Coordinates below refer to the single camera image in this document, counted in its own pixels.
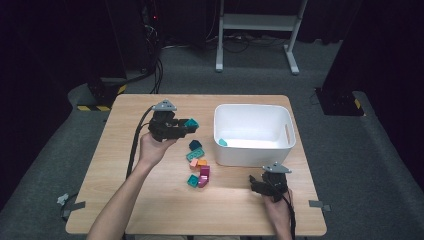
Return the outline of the grey tape strip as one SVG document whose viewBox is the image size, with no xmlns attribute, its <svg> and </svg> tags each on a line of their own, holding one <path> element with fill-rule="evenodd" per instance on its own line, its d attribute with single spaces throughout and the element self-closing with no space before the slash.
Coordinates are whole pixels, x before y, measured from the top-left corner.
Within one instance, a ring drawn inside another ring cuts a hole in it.
<svg viewBox="0 0 424 240">
<path fill-rule="evenodd" d="M 318 200 L 309 200 L 309 206 L 313 208 L 320 208 L 323 212 L 330 212 L 332 210 L 329 204 L 324 204 L 322 201 Z"/>
<path fill-rule="evenodd" d="M 61 207 L 61 218 L 64 220 L 67 220 L 73 211 L 82 209 L 85 206 L 86 206 L 85 201 L 73 203 L 73 204 L 70 204 L 69 202 L 67 202 Z"/>
</svg>

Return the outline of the white plastic bin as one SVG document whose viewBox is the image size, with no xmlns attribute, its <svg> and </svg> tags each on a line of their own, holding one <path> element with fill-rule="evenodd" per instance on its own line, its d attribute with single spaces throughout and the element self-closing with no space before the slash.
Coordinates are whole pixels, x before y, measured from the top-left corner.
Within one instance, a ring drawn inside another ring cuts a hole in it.
<svg viewBox="0 0 424 240">
<path fill-rule="evenodd" d="M 278 105 L 221 104 L 214 112 L 216 161 L 224 166 L 282 163 L 296 145 L 289 111 Z M 220 146 L 219 139 L 227 146 Z"/>
</svg>

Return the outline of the black stand base striped edge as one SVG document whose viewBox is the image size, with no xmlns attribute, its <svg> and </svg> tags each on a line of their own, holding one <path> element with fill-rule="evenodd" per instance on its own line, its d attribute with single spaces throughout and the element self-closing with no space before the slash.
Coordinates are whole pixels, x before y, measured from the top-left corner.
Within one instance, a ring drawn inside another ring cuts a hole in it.
<svg viewBox="0 0 424 240">
<path fill-rule="evenodd" d="M 125 81 L 104 82 L 101 79 L 88 82 L 87 87 L 94 98 L 92 104 L 78 104 L 79 111 L 110 111 L 117 96 L 122 94 L 127 87 Z"/>
</svg>

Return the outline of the teal long brick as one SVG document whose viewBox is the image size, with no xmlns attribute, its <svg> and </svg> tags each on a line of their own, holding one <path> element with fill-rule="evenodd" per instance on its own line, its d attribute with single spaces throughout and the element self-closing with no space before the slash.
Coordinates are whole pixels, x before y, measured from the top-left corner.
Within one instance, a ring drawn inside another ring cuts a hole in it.
<svg viewBox="0 0 424 240">
<path fill-rule="evenodd" d="M 188 153 L 188 154 L 186 155 L 186 159 L 187 159 L 189 162 L 191 162 L 193 159 L 195 159 L 195 158 L 200 158 L 200 157 L 202 157 L 204 154 L 205 154 L 204 150 L 203 150 L 201 147 L 199 147 L 199 148 L 197 148 L 197 149 L 195 149 L 195 150 L 192 150 L 190 153 Z"/>
</svg>

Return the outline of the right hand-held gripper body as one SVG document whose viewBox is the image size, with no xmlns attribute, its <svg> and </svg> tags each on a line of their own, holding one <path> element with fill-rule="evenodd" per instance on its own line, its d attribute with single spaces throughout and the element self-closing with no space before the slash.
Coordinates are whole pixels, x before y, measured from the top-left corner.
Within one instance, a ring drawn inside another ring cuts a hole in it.
<svg viewBox="0 0 424 240">
<path fill-rule="evenodd" d="M 284 194 L 288 192 L 286 175 L 290 170 L 278 162 L 263 166 L 263 170 L 262 181 L 258 186 L 259 193 L 271 196 L 274 202 L 282 200 Z"/>
</svg>

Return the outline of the person's left hand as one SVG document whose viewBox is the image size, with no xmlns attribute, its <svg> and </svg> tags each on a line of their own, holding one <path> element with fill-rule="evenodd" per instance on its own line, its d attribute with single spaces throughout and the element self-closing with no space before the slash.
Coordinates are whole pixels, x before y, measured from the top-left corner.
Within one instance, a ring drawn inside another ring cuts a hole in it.
<svg viewBox="0 0 424 240">
<path fill-rule="evenodd" d="M 175 139 L 158 142 L 151 133 L 144 134 L 140 139 L 138 164 L 143 167 L 153 168 L 162 160 L 168 148 L 175 143 Z"/>
</svg>

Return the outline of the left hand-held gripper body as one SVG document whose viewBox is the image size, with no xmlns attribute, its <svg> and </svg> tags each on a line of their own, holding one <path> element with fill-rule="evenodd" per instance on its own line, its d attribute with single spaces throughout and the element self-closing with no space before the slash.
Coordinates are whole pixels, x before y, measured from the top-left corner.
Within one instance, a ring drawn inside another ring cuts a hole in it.
<svg viewBox="0 0 424 240">
<path fill-rule="evenodd" d="M 180 137 L 180 129 L 187 127 L 178 126 L 179 119 L 175 117 L 177 107 L 171 101 L 162 100 L 154 105 L 152 110 L 153 116 L 149 121 L 148 129 L 156 141 L 184 138 Z"/>
</svg>

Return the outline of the person's right hand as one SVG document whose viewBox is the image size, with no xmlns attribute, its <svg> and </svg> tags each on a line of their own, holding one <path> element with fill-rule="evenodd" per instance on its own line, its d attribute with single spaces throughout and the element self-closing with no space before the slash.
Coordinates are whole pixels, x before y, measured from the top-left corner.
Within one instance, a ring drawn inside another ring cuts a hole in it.
<svg viewBox="0 0 424 240">
<path fill-rule="evenodd" d="M 291 214 L 287 202 L 291 202 L 291 190 L 284 194 L 285 200 L 274 202 L 271 196 L 263 195 L 265 209 L 271 226 L 276 232 L 291 233 Z"/>
</svg>

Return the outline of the white metal stand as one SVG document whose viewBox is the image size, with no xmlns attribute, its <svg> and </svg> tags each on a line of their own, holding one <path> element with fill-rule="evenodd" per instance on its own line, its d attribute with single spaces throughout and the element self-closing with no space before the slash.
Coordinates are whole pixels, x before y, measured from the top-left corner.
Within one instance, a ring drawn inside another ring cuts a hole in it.
<svg viewBox="0 0 424 240">
<path fill-rule="evenodd" d="M 289 43 L 283 46 L 291 73 L 298 75 L 299 67 L 296 63 L 293 48 L 303 20 L 304 12 L 308 0 L 301 0 L 298 13 L 296 15 L 257 15 L 257 14 L 236 14 L 226 13 L 224 7 L 225 0 L 220 0 L 218 43 L 216 50 L 215 70 L 222 72 L 223 64 L 223 39 L 225 30 L 261 30 L 290 32 Z"/>
</svg>

